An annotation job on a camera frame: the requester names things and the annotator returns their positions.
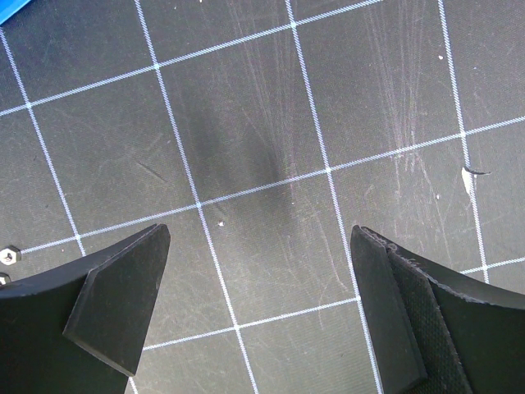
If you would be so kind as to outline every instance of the small white fragment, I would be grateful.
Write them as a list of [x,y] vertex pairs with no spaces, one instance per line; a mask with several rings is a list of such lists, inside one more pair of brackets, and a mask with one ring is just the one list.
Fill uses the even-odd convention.
[[465,185],[465,190],[467,191],[467,194],[470,195],[470,192],[473,190],[473,179],[476,179],[476,175],[472,174],[467,170],[467,168],[463,167],[461,169],[461,178],[463,179],[463,184]]

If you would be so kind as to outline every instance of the textured surface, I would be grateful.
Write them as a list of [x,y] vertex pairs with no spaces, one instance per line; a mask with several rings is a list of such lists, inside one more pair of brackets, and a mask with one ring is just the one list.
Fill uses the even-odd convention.
[[[356,223],[525,292],[522,2],[290,10],[38,0],[2,26],[0,243],[24,250],[5,271],[169,226],[129,393],[376,392]],[[465,163],[491,172],[476,199]]]

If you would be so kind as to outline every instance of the scratch mark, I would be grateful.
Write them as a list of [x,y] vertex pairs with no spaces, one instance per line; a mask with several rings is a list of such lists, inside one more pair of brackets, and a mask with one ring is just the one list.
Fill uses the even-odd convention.
[[168,181],[166,181],[162,175],[160,175],[158,172],[154,171],[151,167],[147,166],[146,164],[143,164],[139,161],[136,161],[135,162],[139,167],[142,167],[146,172],[149,172],[150,174],[152,174],[153,176],[155,176],[156,178],[160,179],[161,181],[163,181],[164,183],[168,183]]

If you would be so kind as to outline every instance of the blue object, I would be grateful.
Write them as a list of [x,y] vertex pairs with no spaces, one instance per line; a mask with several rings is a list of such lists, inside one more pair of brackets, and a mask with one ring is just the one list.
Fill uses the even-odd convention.
[[31,0],[0,0],[0,25]]

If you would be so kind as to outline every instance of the grid line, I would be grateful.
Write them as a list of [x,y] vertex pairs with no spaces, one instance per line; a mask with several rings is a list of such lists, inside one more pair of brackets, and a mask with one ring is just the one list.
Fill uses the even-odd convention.
[[135,380],[133,378],[129,378],[128,381],[131,385],[131,390],[133,390],[133,394],[139,394],[139,390],[137,390],[137,386],[135,385]]
[[[256,320],[254,322],[240,324],[239,325],[239,330],[240,329],[244,329],[244,328],[253,327],[253,326],[260,326],[261,324],[272,323],[272,322],[276,322],[276,321],[279,321],[279,320],[284,320],[286,318],[294,318],[294,317],[300,316],[302,314],[311,314],[312,312],[318,312],[318,311],[324,310],[324,309],[335,308],[336,306],[351,304],[351,303],[353,303],[353,302],[355,302],[357,300],[358,300],[357,297],[348,298],[346,300],[336,301],[336,302],[332,302],[330,304],[324,304],[324,305],[319,305],[319,306],[316,306],[316,307],[313,307],[313,308],[302,309],[302,310],[299,310],[297,312],[292,312],[292,313],[289,313],[289,314],[280,314],[278,316],[274,316],[273,318],[263,318],[261,320]],[[160,347],[177,345],[179,343],[184,343],[184,342],[188,342],[188,341],[194,341],[194,340],[201,339],[201,338],[212,337],[212,336],[215,336],[215,335],[223,334],[225,332],[232,332],[234,330],[235,330],[234,327],[228,327],[228,328],[223,328],[222,330],[210,331],[210,332],[206,332],[204,334],[193,335],[191,337],[184,337],[184,338],[181,338],[181,339],[175,339],[174,341],[167,341],[167,342],[158,343],[156,345],[146,346],[145,348],[143,348],[143,351],[154,350],[154,349],[158,349]]]
[[[336,9],[334,11],[325,12],[325,13],[319,14],[317,16],[312,16],[312,17],[309,17],[309,18],[302,19],[301,21],[297,21],[296,24],[297,25],[304,25],[304,24],[307,24],[307,23],[310,23],[310,22],[319,21],[319,20],[327,18],[329,16],[339,15],[341,13],[344,13],[344,12],[347,12],[347,11],[352,11],[352,10],[355,10],[357,8],[365,7],[367,5],[370,5],[370,4],[373,4],[373,3],[376,3],[376,2],[381,2],[381,1],[382,0],[366,0],[366,1],[363,1],[363,2],[359,2],[357,4],[353,4],[351,6],[338,8],[338,9]],[[274,33],[277,33],[279,31],[282,31],[282,30],[288,30],[288,29],[291,29],[291,25],[290,24],[277,26],[277,27],[274,27],[274,28],[271,28],[271,29],[268,29],[268,30],[264,30],[264,31],[261,31],[261,32],[258,32],[258,33],[254,33],[254,34],[250,34],[250,35],[241,37],[239,39],[232,39],[231,41],[227,41],[227,42],[225,42],[223,44],[213,45],[212,47],[208,47],[208,48],[205,48],[205,49],[200,49],[198,51],[195,51],[195,52],[192,52],[192,53],[187,53],[187,54],[179,56],[179,57],[174,57],[172,59],[169,59],[169,60],[166,60],[164,62],[158,63],[157,66],[158,67],[169,66],[171,64],[175,64],[175,63],[178,63],[178,62],[183,62],[184,60],[188,60],[188,59],[191,59],[191,58],[194,58],[194,57],[202,56],[202,55],[205,55],[207,53],[212,53],[212,52],[224,49],[224,48],[229,48],[229,47],[232,47],[232,46],[235,46],[235,45],[238,45],[238,44],[246,43],[248,41],[251,41],[251,40],[254,40],[254,39],[259,39],[261,37],[264,37],[264,36],[267,36],[267,35],[270,35],[270,34],[274,34]],[[81,86],[79,88],[75,88],[75,89],[72,89],[72,90],[67,90],[66,92],[62,92],[62,93],[59,93],[59,94],[54,94],[54,95],[46,97],[46,98],[41,98],[39,100],[35,100],[32,103],[30,103],[30,105],[34,107],[36,105],[49,103],[49,102],[54,101],[54,100],[62,99],[62,98],[65,98],[67,96],[71,96],[73,94],[77,94],[77,93],[80,93],[80,92],[85,92],[86,90],[95,89],[95,88],[98,88],[100,86],[111,84],[112,82],[116,82],[116,81],[119,81],[119,80],[124,80],[126,78],[131,78],[133,76],[144,74],[145,72],[150,72],[150,71],[153,71],[153,70],[156,70],[155,66],[146,66],[146,67],[140,68],[138,70],[129,71],[129,72],[126,72],[124,74],[120,74],[118,76],[113,76],[112,78],[107,78],[105,80],[100,80],[100,81],[94,82],[93,84]],[[18,107],[13,107],[13,108],[9,108],[9,109],[3,110],[3,111],[0,112],[0,117],[2,117],[4,115],[7,115],[9,113],[13,113],[13,112],[24,110],[24,109],[26,109],[26,107],[27,107],[27,105],[20,105]]]
[[350,277],[352,279],[352,286],[354,288],[354,294],[357,297],[359,318],[361,320],[361,325],[363,327],[364,339],[367,344],[368,357],[370,359],[370,365],[372,367],[372,373],[374,376],[376,389],[378,393],[383,393],[383,389],[381,386],[381,380],[379,377],[379,372],[377,370],[376,359],[375,359],[373,348],[372,348],[372,340],[370,338],[370,332],[368,331],[367,318],[364,314],[363,303],[361,302],[361,298],[359,296],[358,283],[355,277],[354,266],[352,264],[350,248],[348,246],[348,241],[346,239],[345,225],[343,223],[343,218],[341,217],[341,213],[340,213],[340,207],[339,207],[339,201],[337,199],[336,187],[334,185],[334,180],[331,174],[330,162],[328,160],[328,154],[326,152],[326,146],[325,146],[324,139],[322,136],[321,124],[319,122],[319,117],[317,116],[317,109],[315,106],[315,101],[313,99],[313,92],[312,92],[312,87],[310,86],[310,79],[308,77],[306,62],[303,56],[303,49],[301,48],[301,43],[299,40],[299,33],[297,31],[297,23],[295,22],[295,19],[294,19],[294,12],[292,10],[290,0],[285,0],[285,2],[286,2],[286,10],[288,11],[288,17],[290,19],[290,24],[292,26],[292,33],[294,35],[295,48],[297,50],[297,56],[298,56],[299,64],[301,66],[301,71],[303,74],[304,87],[306,89],[306,94],[308,96],[308,102],[310,104],[310,110],[312,112],[313,124],[315,125],[315,130],[317,133],[317,140],[319,142],[319,148],[321,150],[322,161],[325,166],[326,177],[328,179],[328,184],[330,186],[331,198],[334,204],[334,210],[336,211],[337,224],[339,225],[339,231],[340,231],[341,239],[343,241],[343,246],[345,249],[345,256],[346,256],[346,260],[349,266]]
[[144,31],[144,37],[145,37],[146,43],[148,45],[149,54],[150,54],[152,62],[153,62],[153,67],[155,68],[155,71],[157,73],[158,83],[159,83],[161,91],[162,91],[162,97],[164,99],[164,103],[166,105],[166,110],[167,110],[168,116],[170,118],[171,127],[173,129],[173,133],[174,133],[175,138],[176,138],[177,147],[179,149],[179,154],[180,154],[180,157],[182,159],[182,163],[184,165],[186,176],[188,178],[189,187],[190,187],[191,193],[192,193],[192,195],[194,197],[194,201],[195,201],[195,205],[197,207],[197,210],[199,211],[199,216],[200,216],[201,223],[203,225],[204,234],[206,236],[206,240],[208,242],[208,247],[209,247],[210,252],[212,254],[212,259],[213,259],[213,263],[215,265],[215,269],[217,271],[219,282],[221,283],[222,293],[223,293],[224,298],[226,300],[226,306],[228,308],[228,312],[230,313],[231,322],[233,323],[233,326],[234,326],[234,329],[235,329],[235,334],[236,334],[237,340],[239,342],[239,347],[240,347],[240,350],[241,350],[241,353],[242,353],[242,356],[243,356],[243,359],[244,359],[244,364],[246,365],[246,369],[248,370],[248,375],[249,375],[250,382],[252,383],[253,392],[255,394],[258,394],[257,383],[255,382],[255,377],[253,376],[252,367],[251,367],[251,365],[249,363],[248,354],[246,352],[246,348],[244,347],[244,341],[243,341],[243,338],[242,338],[242,336],[240,334],[239,325],[237,324],[237,318],[235,317],[235,312],[234,312],[233,306],[231,304],[231,298],[230,298],[230,295],[228,294],[228,289],[226,288],[226,282],[224,280],[224,277],[222,276],[221,266],[220,266],[218,258],[217,258],[217,253],[215,251],[215,247],[213,246],[212,237],[210,235],[208,224],[206,223],[206,218],[204,217],[204,212],[203,212],[202,205],[201,205],[201,203],[199,201],[199,195],[198,195],[197,189],[195,187],[194,178],[191,175],[191,170],[189,168],[188,159],[186,158],[184,147],[182,145],[182,139],[180,137],[179,129],[177,127],[177,124],[176,124],[176,121],[175,121],[175,117],[173,115],[173,111],[171,109],[171,104],[170,104],[170,100],[169,100],[168,95],[167,95],[166,86],[164,85],[164,80],[162,79],[160,66],[157,63],[157,56],[155,55],[155,50],[153,49],[153,44],[152,44],[151,38],[149,36],[149,31],[148,31],[148,27],[146,25],[146,20],[144,19],[144,14],[142,12],[142,7],[140,6],[140,0],[135,0],[135,6],[137,8],[137,13],[139,14],[140,24],[142,25],[142,29]]
[[[458,118],[459,133],[461,134],[461,145],[463,146],[463,159],[465,162],[465,167],[470,168],[470,155],[468,154],[467,133],[465,132],[465,125],[463,123],[463,113],[461,109],[461,102],[459,101],[458,83],[456,80],[456,75],[455,75],[455,70],[454,70],[454,61],[452,59],[452,45],[450,43],[449,28],[446,23],[445,6],[443,4],[443,0],[438,0],[438,6],[440,10],[441,28],[443,30],[443,39],[445,41],[445,51],[446,51],[448,65],[449,65],[450,82],[452,84],[452,94],[454,96],[454,105],[456,108],[456,116]],[[479,220],[479,212],[477,209],[477,198],[476,198],[476,187],[475,187],[476,183],[475,183],[474,175],[472,173],[469,173],[468,175],[470,176],[470,182],[472,185],[472,187],[470,188],[469,196],[470,196],[470,201],[472,203],[472,213],[474,216],[474,225],[476,228],[477,246],[478,246],[480,258],[482,261],[483,279],[485,283],[489,283],[489,272],[486,267],[486,256],[485,256],[485,246],[483,244],[482,226]]]
[[18,72],[18,68],[16,67],[15,58],[13,57],[11,49],[9,48],[9,44],[7,43],[6,35],[4,34],[2,28],[0,28],[0,40],[2,41],[3,47],[6,51],[7,58],[9,59],[9,63],[11,64],[11,68],[15,75],[16,83],[18,84],[18,88],[20,89],[20,92],[22,93],[22,98],[24,99],[25,107],[27,108],[27,111],[30,114],[31,122],[33,123],[33,127],[34,127],[34,131],[36,132],[36,135],[39,139],[40,147],[42,148],[43,155],[46,159],[46,163],[48,164],[48,168],[49,168],[49,171],[51,172],[52,179],[57,188],[58,195],[60,196],[62,206],[64,207],[64,210],[66,211],[67,220],[70,223],[71,229],[73,230],[73,234],[75,234],[76,243],[78,244],[80,248],[81,254],[85,256],[84,246],[82,245],[82,240],[80,239],[79,232],[76,229],[75,221],[73,220],[73,217],[71,216],[71,211],[69,210],[69,205],[67,204],[66,196],[64,195],[64,192],[62,191],[62,187],[60,186],[60,181],[58,180],[57,172],[55,171],[55,167],[53,166],[53,162],[51,161],[51,156],[49,155],[48,147],[46,146],[46,143],[43,140],[42,132],[40,131],[40,127],[34,115],[33,108],[31,107],[29,97],[27,96],[27,92],[25,91],[25,87],[20,77],[20,73]]
[[[519,259],[505,260],[505,261],[501,261],[499,263],[488,264],[487,267],[488,267],[488,269],[493,269],[493,268],[503,267],[505,265],[515,264],[515,263],[523,263],[523,262],[525,262],[525,257],[521,257]],[[481,267],[465,269],[465,270],[461,271],[460,273],[462,273],[463,275],[468,275],[469,273],[477,273],[479,271],[482,271]],[[273,318],[264,318],[264,319],[261,319],[261,320],[256,320],[256,321],[251,322],[251,323],[241,324],[241,325],[239,325],[239,329],[248,328],[248,327],[252,327],[252,326],[258,326],[260,324],[271,323],[271,322],[275,322],[275,321],[282,320],[282,319],[285,319],[285,318],[292,318],[292,317],[295,317],[295,316],[300,316],[302,314],[308,314],[308,313],[317,312],[317,311],[323,310],[323,309],[329,309],[329,308],[333,308],[333,307],[344,305],[344,304],[350,304],[350,303],[353,303],[353,302],[356,302],[356,301],[358,301],[358,298],[354,297],[354,298],[349,298],[347,300],[336,301],[336,302],[333,302],[333,303],[330,303],[330,304],[320,305],[320,306],[314,307],[314,308],[303,309],[303,310],[300,310],[300,311],[297,311],[297,312],[292,312],[292,313],[289,313],[289,314],[281,314],[281,315],[275,316]],[[211,332],[205,332],[203,334],[193,335],[191,337],[183,337],[181,339],[175,339],[173,341],[166,341],[166,342],[158,343],[158,344],[155,344],[155,345],[146,346],[145,348],[143,348],[143,351],[154,350],[154,349],[158,349],[160,347],[177,345],[179,343],[183,343],[183,342],[187,342],[187,341],[194,341],[194,340],[198,340],[198,339],[201,339],[201,338],[212,337],[212,336],[215,336],[215,335],[218,335],[218,334],[222,334],[224,332],[231,332],[231,331],[234,331],[234,330],[235,330],[235,328],[228,327],[228,328],[223,328],[221,330],[216,330],[216,331],[211,331]]]
[[[520,257],[519,259],[500,261],[499,263],[488,264],[486,266],[486,269],[503,267],[504,265],[522,263],[524,261],[525,261],[525,257]],[[476,268],[465,269],[464,271],[461,271],[461,273],[462,274],[477,273],[479,271],[483,271],[483,267],[476,267]]]
[[[504,121],[504,122],[497,123],[497,124],[494,124],[494,125],[484,126],[484,127],[479,128],[479,129],[468,131],[467,134],[475,134],[475,133],[480,133],[480,132],[492,130],[492,129],[495,129],[497,127],[507,126],[509,124],[518,123],[518,122],[520,122],[522,120],[525,120],[525,117],[519,117],[519,118],[511,119],[510,121]],[[461,138],[461,134],[459,134],[459,133],[458,134],[453,134],[453,135],[447,135],[445,137],[437,138],[435,140],[425,141],[425,142],[422,142],[422,143],[419,143],[419,144],[414,144],[414,145],[410,145],[410,146],[407,146],[407,147],[404,147],[404,148],[399,148],[399,149],[391,150],[391,151],[388,151],[388,152],[375,154],[375,155],[372,155],[372,156],[369,156],[369,157],[366,157],[366,158],[359,158],[359,159],[356,159],[356,160],[351,161],[351,162],[339,164],[337,166],[331,167],[331,171],[332,172],[339,171],[341,169],[345,169],[345,168],[357,166],[357,165],[360,165],[360,164],[372,162],[372,161],[379,160],[379,159],[382,159],[382,158],[388,158],[388,157],[391,157],[391,156],[395,156],[396,154],[406,153],[406,152],[410,152],[410,151],[413,151],[413,150],[416,150],[416,149],[427,148],[427,147],[432,146],[434,144],[441,144],[441,143],[444,143],[444,142],[447,142],[447,141],[450,141],[450,140],[456,140],[458,138]],[[210,204],[219,203],[219,202],[222,202],[222,201],[227,201],[229,199],[234,199],[234,198],[241,197],[241,196],[244,196],[244,195],[250,195],[252,193],[256,193],[256,192],[259,192],[259,191],[271,189],[272,187],[287,185],[287,184],[292,183],[292,182],[301,181],[303,179],[308,179],[308,178],[311,178],[311,177],[314,177],[314,176],[323,175],[323,174],[326,174],[326,169],[324,169],[324,170],[317,170],[317,171],[314,171],[314,172],[309,172],[309,173],[306,173],[306,174],[303,174],[303,175],[299,175],[299,176],[294,176],[294,177],[291,177],[291,178],[284,179],[282,181],[272,182],[272,183],[269,183],[269,184],[266,184],[266,185],[263,185],[263,186],[256,186],[254,188],[247,189],[247,190],[242,190],[242,191],[239,191],[239,192],[236,192],[236,193],[232,193],[230,195],[223,195],[222,197],[216,197],[215,199],[210,199],[210,200],[201,202],[201,206],[206,206],[206,205],[210,205]],[[146,217],[143,217],[143,218],[130,220],[128,222],[119,223],[119,224],[116,224],[116,225],[113,225],[113,226],[110,226],[110,227],[104,227],[104,228],[100,228],[98,230],[86,232],[84,234],[80,234],[80,238],[82,239],[82,238],[87,238],[87,237],[90,237],[90,236],[96,236],[98,234],[103,234],[105,232],[118,230],[118,229],[125,228],[125,227],[128,227],[128,226],[133,226],[135,224],[139,224],[141,222],[147,222],[147,221],[153,220],[153,219],[164,218],[166,216],[175,215],[175,214],[182,213],[184,211],[192,210],[192,209],[195,209],[195,208],[197,208],[197,205],[196,204],[191,204],[191,205],[184,206],[182,208],[176,208],[176,209],[172,209],[170,211],[166,211],[166,212],[162,212],[162,213],[156,213],[154,215],[150,215],[150,216],[146,216]],[[37,250],[47,249],[49,247],[65,244],[67,242],[74,241],[74,240],[75,240],[75,237],[64,238],[62,240],[48,242],[46,244],[37,245],[37,246],[31,247],[31,248],[28,248],[28,249],[24,249],[24,250],[22,250],[22,253],[23,254],[29,254],[29,253],[35,252]]]

